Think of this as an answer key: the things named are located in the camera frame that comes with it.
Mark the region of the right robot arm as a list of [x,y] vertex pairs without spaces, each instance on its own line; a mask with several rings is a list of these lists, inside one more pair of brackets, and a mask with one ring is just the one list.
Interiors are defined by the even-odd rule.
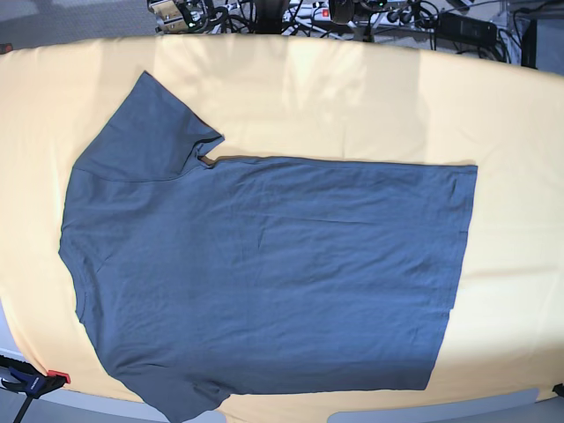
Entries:
[[146,7],[161,34],[204,33],[219,14],[213,1],[148,0]]

